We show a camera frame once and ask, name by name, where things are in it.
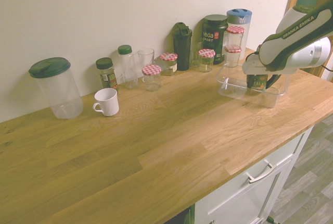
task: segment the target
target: green bottle cap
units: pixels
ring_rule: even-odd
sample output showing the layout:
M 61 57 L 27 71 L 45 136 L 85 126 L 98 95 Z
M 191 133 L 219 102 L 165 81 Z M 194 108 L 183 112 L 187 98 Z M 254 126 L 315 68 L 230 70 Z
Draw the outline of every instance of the green bottle cap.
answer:
M 132 52 L 132 47 L 130 45 L 121 45 L 118 47 L 118 53 L 120 55 L 127 55 Z
M 113 66 L 112 60 L 109 57 L 103 57 L 96 61 L 97 69 L 108 69 Z
M 52 57 L 35 63 L 29 69 L 33 78 L 54 77 L 65 72 L 71 67 L 70 62 L 63 57 Z
M 225 15 L 208 15 L 204 17 L 204 22 L 211 25 L 222 25 L 227 23 L 227 16 Z

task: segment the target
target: white mug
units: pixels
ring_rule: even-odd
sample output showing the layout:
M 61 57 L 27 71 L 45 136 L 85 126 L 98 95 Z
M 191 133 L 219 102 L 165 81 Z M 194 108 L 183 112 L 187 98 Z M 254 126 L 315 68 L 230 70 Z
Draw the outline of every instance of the white mug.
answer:
M 105 116 L 113 116 L 119 111 L 119 104 L 117 98 L 117 91 L 112 88 L 105 88 L 99 90 L 95 94 L 97 103 L 93 105 L 96 112 L 102 112 Z

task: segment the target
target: mug handle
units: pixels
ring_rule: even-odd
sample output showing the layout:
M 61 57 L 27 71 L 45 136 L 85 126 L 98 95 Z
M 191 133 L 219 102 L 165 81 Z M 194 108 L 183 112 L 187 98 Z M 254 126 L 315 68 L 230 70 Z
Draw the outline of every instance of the mug handle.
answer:
M 97 106 L 97 105 L 99 105 L 99 107 L 100 107 L 100 104 L 99 104 L 99 103 L 94 103 L 94 105 L 93 105 L 93 110 L 96 111 L 96 112 L 102 112 L 102 113 L 104 114 L 103 110 L 101 110 L 101 109 L 96 109 L 96 106 Z
M 272 77 L 266 82 L 266 89 L 268 89 L 270 86 L 274 84 L 274 82 L 277 81 L 277 79 L 280 78 L 280 74 L 274 74 Z

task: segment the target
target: white cabinet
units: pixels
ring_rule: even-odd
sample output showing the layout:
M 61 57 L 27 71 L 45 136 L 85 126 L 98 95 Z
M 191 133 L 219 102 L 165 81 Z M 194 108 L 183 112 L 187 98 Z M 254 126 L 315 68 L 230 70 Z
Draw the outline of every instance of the white cabinet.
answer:
M 269 215 L 311 129 L 195 204 L 195 224 L 260 224 Z

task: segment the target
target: blue lid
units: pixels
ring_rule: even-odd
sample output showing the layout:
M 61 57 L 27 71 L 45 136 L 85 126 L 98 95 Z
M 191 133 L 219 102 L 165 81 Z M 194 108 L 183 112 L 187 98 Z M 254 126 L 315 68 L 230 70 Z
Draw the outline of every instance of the blue lid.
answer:
M 231 9 L 227 11 L 228 23 L 247 24 L 251 21 L 252 12 L 248 9 Z

